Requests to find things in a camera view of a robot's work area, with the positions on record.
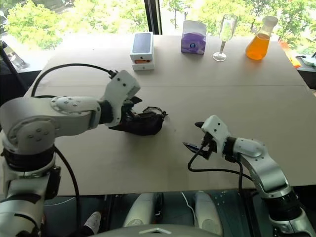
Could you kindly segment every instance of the beige table surface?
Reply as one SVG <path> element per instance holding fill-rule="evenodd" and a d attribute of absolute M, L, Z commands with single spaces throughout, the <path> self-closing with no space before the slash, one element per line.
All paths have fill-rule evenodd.
<path fill-rule="evenodd" d="M 155 36 L 156 69 L 135 73 L 129 58 L 132 36 L 76 39 L 63 43 L 45 70 L 75 62 L 125 69 L 142 86 L 137 96 L 144 101 L 135 110 L 158 106 L 169 114 L 155 136 L 140 137 L 100 125 L 78 136 L 58 138 L 56 146 L 71 164 L 80 194 L 237 188 L 235 174 L 187 170 L 192 153 L 182 142 L 200 144 L 203 133 L 194 123 L 213 114 L 233 136 L 263 141 L 290 184 L 316 184 L 316 98 L 276 42 L 270 43 L 264 60 L 254 62 L 244 55 L 249 39 L 233 38 L 224 49 L 227 60 L 219 63 L 211 56 L 220 47 L 217 38 L 207 39 L 205 54 L 200 56 L 182 54 L 180 37 Z M 108 81 L 102 71 L 64 68 L 48 74 L 37 95 L 99 98 Z M 66 168 L 59 159 L 57 164 L 62 166 L 59 195 L 74 194 Z M 238 165 L 216 154 L 209 161 L 197 158 L 194 167 L 238 170 Z M 253 184 L 245 180 L 244 187 Z"/>

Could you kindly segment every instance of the orange liquid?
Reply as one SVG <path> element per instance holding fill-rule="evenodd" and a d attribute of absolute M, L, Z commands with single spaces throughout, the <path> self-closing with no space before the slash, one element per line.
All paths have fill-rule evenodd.
<path fill-rule="evenodd" d="M 257 34 L 246 48 L 246 55 L 253 60 L 263 59 L 268 50 L 270 37 L 265 34 Z"/>

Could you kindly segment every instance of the champagne glass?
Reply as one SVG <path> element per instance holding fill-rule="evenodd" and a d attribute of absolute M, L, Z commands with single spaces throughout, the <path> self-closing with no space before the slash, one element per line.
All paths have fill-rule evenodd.
<path fill-rule="evenodd" d="M 223 49 L 227 41 L 229 41 L 235 32 L 238 17 L 233 14 L 225 14 L 221 23 L 221 30 L 219 32 L 219 37 L 222 40 L 221 49 L 219 52 L 213 54 L 213 58 L 222 62 L 225 61 L 227 56 L 223 53 Z"/>

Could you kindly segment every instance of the wine glass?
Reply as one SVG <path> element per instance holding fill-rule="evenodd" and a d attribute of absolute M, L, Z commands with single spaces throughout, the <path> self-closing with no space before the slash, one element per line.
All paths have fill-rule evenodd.
<path fill-rule="evenodd" d="M 225 14 L 221 23 L 221 30 L 219 32 L 219 37 L 222 40 L 221 49 L 219 52 L 213 54 L 213 58 L 218 61 L 222 62 L 225 61 L 227 56 L 223 53 L 223 49 L 227 41 L 229 41 L 235 32 L 236 24 L 237 24 L 238 17 L 233 14 Z"/>

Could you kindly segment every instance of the window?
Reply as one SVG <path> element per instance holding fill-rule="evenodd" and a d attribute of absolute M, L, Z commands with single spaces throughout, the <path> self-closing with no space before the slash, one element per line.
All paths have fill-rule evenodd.
<path fill-rule="evenodd" d="M 184 20 L 201 21 L 217 36 L 225 13 L 239 16 L 235 36 L 252 37 L 265 15 L 279 19 L 272 40 L 297 54 L 316 52 L 316 0 L 160 0 L 164 35 L 181 35 Z"/>
<path fill-rule="evenodd" d="M 73 33 L 148 31 L 143 0 L 2 0 L 0 37 L 53 50 Z"/>

